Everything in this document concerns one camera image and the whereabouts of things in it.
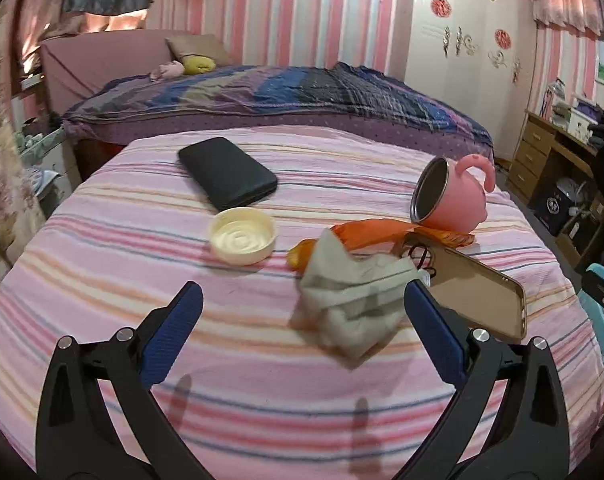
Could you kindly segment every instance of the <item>pink mug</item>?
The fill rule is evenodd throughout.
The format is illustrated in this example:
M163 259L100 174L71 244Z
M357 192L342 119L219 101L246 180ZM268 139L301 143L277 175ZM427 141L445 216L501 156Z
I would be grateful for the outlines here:
M484 189L467 171L480 168ZM482 155L459 162L437 156L422 172L411 200L411 222L432 229L468 234L486 220L486 195L495 189L495 168Z

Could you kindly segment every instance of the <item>striped blanket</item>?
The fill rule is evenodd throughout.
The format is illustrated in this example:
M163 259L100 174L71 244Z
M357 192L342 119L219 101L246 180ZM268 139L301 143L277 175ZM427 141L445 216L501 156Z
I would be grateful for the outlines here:
M278 226L274 255L250 268L211 256L214 211L179 166L178 149L223 135L280 184L257 205ZM446 406L415 331L358 368L344 365L300 316L287 250L354 219L406 219L431 155L336 130L279 126L189 132L133 142L83 183L28 245L0 288L0 427L31 465L40 389L56 340L109 338L164 306L187 280L204 314L153 394L219 480L391 478ZM588 450L604 396L591 325L559 264L508 194L464 252L526 291L528 336L551 344L571 425L572 460ZM496 386L467 455L477 453L504 391ZM128 452L142 456L110 387L109 413Z
M470 117L377 70L345 63L330 70L226 66L155 83L150 83L147 75L116 79L70 108L63 119L68 132L82 136L85 124L183 115L197 123L197 116L202 114L347 114L460 136L493 147L489 133Z

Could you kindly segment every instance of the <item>wardrobe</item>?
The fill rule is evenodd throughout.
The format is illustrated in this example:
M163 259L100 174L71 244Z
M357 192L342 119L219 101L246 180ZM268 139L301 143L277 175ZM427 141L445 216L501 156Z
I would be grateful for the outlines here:
M414 0L404 81L482 124L512 160L535 55L530 0Z

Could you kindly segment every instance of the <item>black phone case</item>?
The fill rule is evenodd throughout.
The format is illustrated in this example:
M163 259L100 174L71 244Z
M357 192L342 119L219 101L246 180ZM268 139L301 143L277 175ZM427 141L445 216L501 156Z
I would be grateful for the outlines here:
M273 172L224 137L182 148L178 159L218 211L252 204L278 187Z

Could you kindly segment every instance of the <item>orange plastic bag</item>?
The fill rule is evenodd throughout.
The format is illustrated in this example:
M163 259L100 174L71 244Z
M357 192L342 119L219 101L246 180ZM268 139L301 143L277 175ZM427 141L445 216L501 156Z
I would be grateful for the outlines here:
M331 231L340 239L347 251L356 251L385 242L399 242L410 232L423 234L451 248L465 247L476 239L473 235L439 231L389 218L346 222L331 227ZM315 246L316 240L302 240L288 252L288 266L297 272L304 272Z

